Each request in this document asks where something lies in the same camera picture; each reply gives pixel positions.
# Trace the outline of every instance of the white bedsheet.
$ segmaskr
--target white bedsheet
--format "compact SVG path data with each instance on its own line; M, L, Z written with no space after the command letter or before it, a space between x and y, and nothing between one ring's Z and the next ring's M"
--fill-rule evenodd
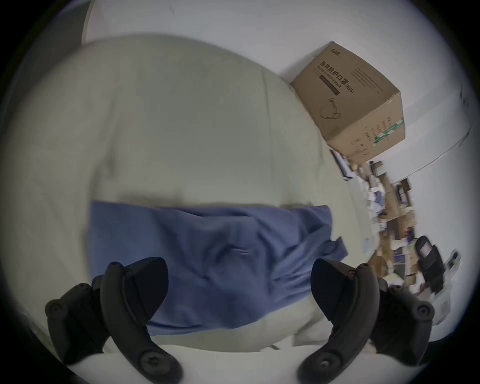
M346 183L291 87L213 46L135 36L82 47L24 100L0 156L1 262L14 298L45 331L45 304L91 281L92 199L326 204L345 262L369 257ZM309 296L236 330L158 343L259 350L318 311Z

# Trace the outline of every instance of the cardboard box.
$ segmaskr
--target cardboard box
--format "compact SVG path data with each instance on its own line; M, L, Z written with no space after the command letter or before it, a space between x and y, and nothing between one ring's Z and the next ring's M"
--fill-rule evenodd
M380 175L378 178L385 188L385 219L387 221L394 220L397 217L402 216L400 204L396 198L396 193L390 184L390 180L388 179L386 173Z
M400 91L332 42L292 82L327 143L364 163L405 138Z
M368 261L368 264L370 264L377 277L387 276L388 266L386 260L382 256L378 256L377 254L373 255Z

